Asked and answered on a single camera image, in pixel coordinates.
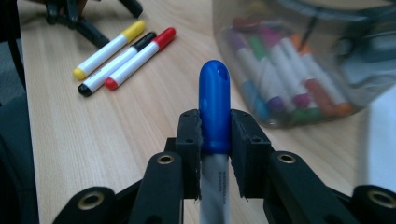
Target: screw hole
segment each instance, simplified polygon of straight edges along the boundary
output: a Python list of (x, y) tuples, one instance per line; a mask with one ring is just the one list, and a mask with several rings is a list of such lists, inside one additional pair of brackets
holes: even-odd
[(289, 154), (280, 154), (279, 156), (277, 156), (277, 158), (285, 163), (294, 163), (296, 162), (296, 159), (294, 157), (292, 157)]
[(159, 158), (157, 159), (157, 162), (158, 162), (159, 164), (169, 164), (169, 163), (172, 163), (174, 160), (175, 160), (175, 159), (173, 158), (173, 156), (170, 156), (170, 155), (163, 155), (163, 156), (161, 156), (161, 157), (159, 157)]
[(78, 208), (81, 210), (90, 210), (100, 205), (105, 199), (105, 195), (99, 191), (89, 192), (78, 201)]
[(386, 192), (379, 190), (369, 190), (367, 192), (371, 201), (387, 208), (396, 208), (396, 199)]

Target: pink marker cap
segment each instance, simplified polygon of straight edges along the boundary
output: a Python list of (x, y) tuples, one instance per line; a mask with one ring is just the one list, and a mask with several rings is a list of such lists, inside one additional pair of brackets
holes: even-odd
[(307, 108), (309, 103), (311, 102), (307, 93), (294, 96), (292, 101), (298, 108), (301, 109)]
[(265, 47), (267, 47), (268, 49), (279, 43), (281, 39), (279, 33), (266, 26), (263, 26), (260, 29), (260, 35), (262, 36), (262, 42), (264, 42)]

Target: purple marker cap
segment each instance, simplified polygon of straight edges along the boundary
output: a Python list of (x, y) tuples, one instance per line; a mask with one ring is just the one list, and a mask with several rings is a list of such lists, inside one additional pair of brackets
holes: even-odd
[(283, 104), (283, 100), (279, 97), (273, 97), (268, 102), (268, 108), (271, 112), (279, 113), (285, 110), (285, 105)]
[(310, 103), (309, 95), (307, 93), (294, 96), (292, 101), (301, 109), (307, 108)]
[(228, 30), (227, 36), (234, 50), (239, 50), (247, 47), (244, 41), (242, 40), (240, 34), (238, 34), (234, 29)]
[(265, 47), (268, 49), (279, 43), (281, 39), (280, 35), (275, 30), (266, 26), (260, 29), (260, 34), (262, 36), (262, 41), (265, 43)]

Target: green marker cap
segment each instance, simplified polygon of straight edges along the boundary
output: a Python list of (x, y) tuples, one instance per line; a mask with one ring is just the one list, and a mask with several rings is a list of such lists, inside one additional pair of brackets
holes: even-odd
[(261, 39), (257, 35), (251, 36), (247, 42), (249, 43), (250, 47), (253, 49), (253, 53), (257, 59), (261, 60), (268, 56), (267, 50), (265, 49), (264, 44), (262, 43)]

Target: wooden table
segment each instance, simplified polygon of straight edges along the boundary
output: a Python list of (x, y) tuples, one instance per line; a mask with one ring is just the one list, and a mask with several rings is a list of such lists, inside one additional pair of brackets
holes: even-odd
[[(43, 5), (19, 1), (41, 223), (51, 223), (83, 189), (119, 192), (141, 179), (149, 158), (176, 136), (179, 115), (197, 108), (201, 66), (221, 60), (211, 1), (141, 3), (146, 32), (174, 26), (177, 38), (116, 91), (101, 88), (84, 98), (71, 72), (95, 46), (62, 25), (48, 25)], [(134, 22), (113, 0), (89, 1), (84, 15), (110, 39)], [(247, 111), (234, 84), (232, 107)], [(276, 150), (299, 154), (327, 185), (350, 194), (363, 119), (360, 112), (318, 125), (263, 129)], [(232, 223), (265, 222), (262, 200), (240, 199), (233, 175), (230, 181)], [(185, 208), (185, 223), (198, 223), (199, 203), (186, 201)]]

